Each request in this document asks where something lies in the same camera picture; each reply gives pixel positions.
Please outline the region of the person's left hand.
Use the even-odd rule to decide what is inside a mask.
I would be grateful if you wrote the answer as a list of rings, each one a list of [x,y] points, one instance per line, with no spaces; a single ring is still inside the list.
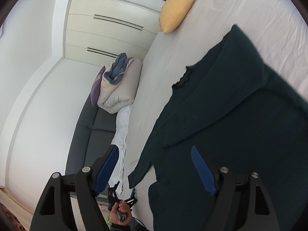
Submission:
[[[126,216],[125,221],[121,221],[122,215]],[[110,218],[112,224],[127,226],[132,219],[130,206],[125,201],[121,201],[120,204],[116,202],[110,212]]]

